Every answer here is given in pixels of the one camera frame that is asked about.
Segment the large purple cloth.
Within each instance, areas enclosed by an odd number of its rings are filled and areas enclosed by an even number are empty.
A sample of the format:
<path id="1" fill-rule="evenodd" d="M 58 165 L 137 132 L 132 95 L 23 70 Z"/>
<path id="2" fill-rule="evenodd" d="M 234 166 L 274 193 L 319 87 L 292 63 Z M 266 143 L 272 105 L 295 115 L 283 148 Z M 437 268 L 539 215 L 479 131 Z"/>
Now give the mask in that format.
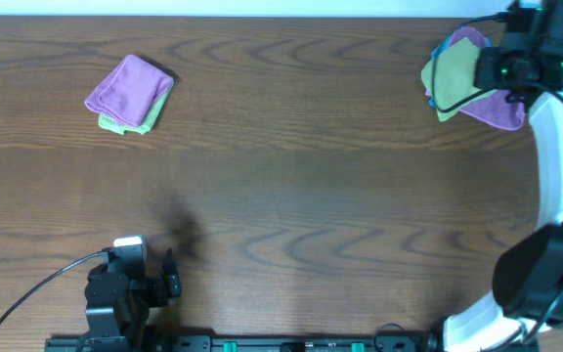
<path id="1" fill-rule="evenodd" d="M 479 54 L 482 48 L 491 45 L 491 40 L 477 29 L 464 26 L 450 34 L 445 43 L 439 45 L 431 53 L 430 61 L 421 71 L 421 81 L 426 88 L 425 95 L 429 98 L 429 105 L 432 108 L 435 107 L 430 90 L 434 58 L 439 57 L 437 90 L 439 106 L 444 109 L 478 91 L 472 85 L 476 54 Z M 523 126 L 525 120 L 524 105 L 522 103 L 509 104 L 505 100 L 507 94 L 506 90 L 489 92 L 454 111 L 447 113 L 438 111 L 438 119 L 445 122 L 457 112 L 461 112 L 498 129 L 518 130 Z"/>

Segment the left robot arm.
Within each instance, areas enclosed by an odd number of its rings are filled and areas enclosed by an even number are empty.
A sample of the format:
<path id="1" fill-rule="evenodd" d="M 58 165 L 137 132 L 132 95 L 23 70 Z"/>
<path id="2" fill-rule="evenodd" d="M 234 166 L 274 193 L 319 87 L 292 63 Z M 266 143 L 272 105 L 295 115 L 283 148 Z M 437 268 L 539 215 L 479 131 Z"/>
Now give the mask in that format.
<path id="1" fill-rule="evenodd" d="M 152 308 L 165 307 L 182 293 L 174 254 L 164 252 L 161 271 L 146 275 L 146 257 L 140 244 L 102 252 L 105 262 L 88 275 L 85 287 L 92 351 L 168 351 L 171 343 L 147 320 Z"/>

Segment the folded green cloth under purple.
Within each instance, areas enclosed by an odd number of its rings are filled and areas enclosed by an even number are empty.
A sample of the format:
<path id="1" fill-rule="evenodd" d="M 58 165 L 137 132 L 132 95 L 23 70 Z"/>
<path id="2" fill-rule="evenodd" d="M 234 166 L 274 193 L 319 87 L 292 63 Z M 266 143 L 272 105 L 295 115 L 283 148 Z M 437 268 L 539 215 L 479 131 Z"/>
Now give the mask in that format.
<path id="1" fill-rule="evenodd" d="M 138 126 L 120 125 L 112 117 L 106 114 L 100 114 L 98 117 L 98 125 L 107 131 L 125 135 L 127 132 L 135 132 L 140 135 L 145 135 L 152 131 L 158 120 L 162 109 L 171 93 L 173 86 L 170 86 L 163 95 L 159 96 L 154 103 L 150 106 L 142 122 Z"/>

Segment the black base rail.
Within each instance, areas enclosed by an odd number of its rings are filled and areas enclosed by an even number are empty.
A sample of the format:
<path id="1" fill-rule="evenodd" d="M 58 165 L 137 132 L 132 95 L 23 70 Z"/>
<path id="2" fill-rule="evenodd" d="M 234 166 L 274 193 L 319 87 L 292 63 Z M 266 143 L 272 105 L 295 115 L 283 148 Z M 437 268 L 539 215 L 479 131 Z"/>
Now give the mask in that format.
<path id="1" fill-rule="evenodd" d="M 99 339 L 48 338 L 45 341 L 46 352 L 73 351 L 158 351 L 158 352 L 420 352 L 439 351 L 427 347 L 420 334 L 395 333 L 380 336 L 377 347 L 373 347 L 370 338 L 213 338 L 207 335 L 183 335 L 173 340 L 159 340 L 155 347 L 145 346 L 126 349 L 120 342 Z M 539 352 L 537 343 L 530 345 L 514 344 L 501 351 Z"/>

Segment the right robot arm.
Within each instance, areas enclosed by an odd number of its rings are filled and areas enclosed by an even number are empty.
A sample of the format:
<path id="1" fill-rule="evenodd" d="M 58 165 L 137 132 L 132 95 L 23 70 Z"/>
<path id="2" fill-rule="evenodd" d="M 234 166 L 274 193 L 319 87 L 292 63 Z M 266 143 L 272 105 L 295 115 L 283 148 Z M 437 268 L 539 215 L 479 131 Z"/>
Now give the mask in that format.
<path id="1" fill-rule="evenodd" d="M 505 26 L 497 46 L 450 35 L 421 76 L 441 114 L 494 93 L 525 111 L 537 146 L 538 223 L 499 258 L 490 292 L 428 339 L 434 351 L 534 351 L 541 332 L 563 328 L 563 1 L 513 2 L 494 20 Z"/>

